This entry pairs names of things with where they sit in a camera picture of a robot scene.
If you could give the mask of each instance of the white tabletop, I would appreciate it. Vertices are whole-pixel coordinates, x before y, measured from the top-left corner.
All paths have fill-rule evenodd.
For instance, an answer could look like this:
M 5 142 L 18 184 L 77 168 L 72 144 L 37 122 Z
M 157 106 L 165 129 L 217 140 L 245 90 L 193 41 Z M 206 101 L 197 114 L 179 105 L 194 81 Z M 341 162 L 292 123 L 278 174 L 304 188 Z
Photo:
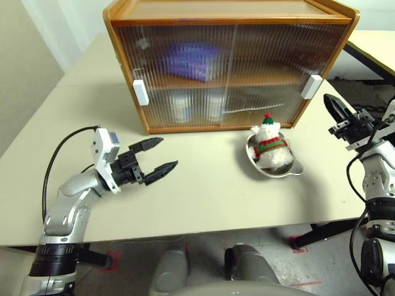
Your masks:
M 395 75 L 395 31 L 354 30 L 348 45 Z
M 118 134 L 121 152 L 148 137 L 105 40 L 101 36 L 93 43 L 0 158 L 0 245 L 37 243 L 43 176 L 66 134 L 100 124 Z M 355 153 L 347 152 L 346 143 L 329 134 L 335 122 L 324 107 L 324 93 L 339 96 L 324 81 L 295 129 L 282 131 L 304 166 L 301 176 L 267 179 L 256 172 L 244 150 L 249 131 L 163 134 L 165 140 L 156 148 L 138 154 L 141 168 L 149 173 L 173 160 L 179 161 L 178 166 L 150 186 L 128 184 L 119 195 L 100 199 L 93 207 L 85 241 L 359 216 L 363 205 L 346 179 L 346 165 Z M 61 150 L 49 179 L 49 206 L 59 184 L 92 162 L 92 137 L 92 132 L 80 134 Z M 351 173 L 360 189 L 362 166 L 356 163 Z

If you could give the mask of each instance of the knit hat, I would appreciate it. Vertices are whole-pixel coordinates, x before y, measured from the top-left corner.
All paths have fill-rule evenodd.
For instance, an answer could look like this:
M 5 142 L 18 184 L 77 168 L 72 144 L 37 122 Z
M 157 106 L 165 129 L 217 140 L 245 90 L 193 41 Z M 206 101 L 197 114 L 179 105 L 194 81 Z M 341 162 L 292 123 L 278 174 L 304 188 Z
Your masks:
M 262 124 L 263 125 L 272 125 L 273 123 L 274 123 L 274 120 L 272 118 L 272 115 L 270 113 L 266 113 L 264 122 L 262 122 Z

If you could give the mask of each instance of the stuffed snowman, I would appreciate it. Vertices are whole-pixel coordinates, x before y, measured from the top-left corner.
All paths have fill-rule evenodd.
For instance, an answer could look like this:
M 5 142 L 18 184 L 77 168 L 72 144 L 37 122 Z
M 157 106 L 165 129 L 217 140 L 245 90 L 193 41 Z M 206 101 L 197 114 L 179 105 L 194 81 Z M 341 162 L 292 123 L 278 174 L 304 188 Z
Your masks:
M 269 113 L 261 126 L 253 126 L 251 131 L 257 144 L 249 152 L 260 168 L 277 169 L 293 161 L 287 143 L 280 139 L 280 123 L 274 122 Z

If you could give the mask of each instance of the floor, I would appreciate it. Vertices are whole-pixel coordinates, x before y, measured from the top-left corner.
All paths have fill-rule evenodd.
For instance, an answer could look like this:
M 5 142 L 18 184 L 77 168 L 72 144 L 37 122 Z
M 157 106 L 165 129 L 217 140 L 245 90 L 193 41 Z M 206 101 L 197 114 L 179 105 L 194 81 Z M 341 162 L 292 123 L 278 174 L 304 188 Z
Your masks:
M 339 93 L 356 107 L 368 106 L 373 116 L 381 117 L 394 89 L 385 86 L 367 86 L 360 81 L 332 80 Z M 41 104 L 31 106 L 36 110 Z M 10 141 L 0 141 L 0 155 Z M 288 237 L 310 231 L 308 225 L 273 229 L 251 229 L 155 240 L 101 242 L 92 245 L 98 252 L 119 255 L 117 269 L 103 271 L 79 266 L 77 295 L 147 295 L 152 274 L 161 253 L 173 244 L 188 243 L 191 274 L 188 284 L 200 285 L 223 281 L 223 252 L 237 242 L 254 246 L 269 262 L 280 282 L 320 296 L 368 296 L 351 265 L 348 252 L 349 233 L 308 246 L 303 252 L 294 252 Z M 355 241 L 355 254 L 359 260 L 362 233 Z

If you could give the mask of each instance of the white plush body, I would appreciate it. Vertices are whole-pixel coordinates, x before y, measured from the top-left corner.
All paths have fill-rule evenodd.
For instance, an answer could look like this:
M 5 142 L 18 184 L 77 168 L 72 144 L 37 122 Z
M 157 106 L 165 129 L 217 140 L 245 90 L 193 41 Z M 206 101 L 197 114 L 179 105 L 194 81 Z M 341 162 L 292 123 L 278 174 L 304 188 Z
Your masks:
M 255 134 L 256 143 L 273 139 L 279 136 L 280 124 L 275 122 L 272 125 L 253 126 L 251 131 Z M 255 158 L 254 148 L 250 147 L 249 152 L 252 158 Z M 288 147 L 280 147 L 264 153 L 261 153 L 257 165 L 260 168 L 280 168 L 283 165 L 290 164 L 293 156 Z

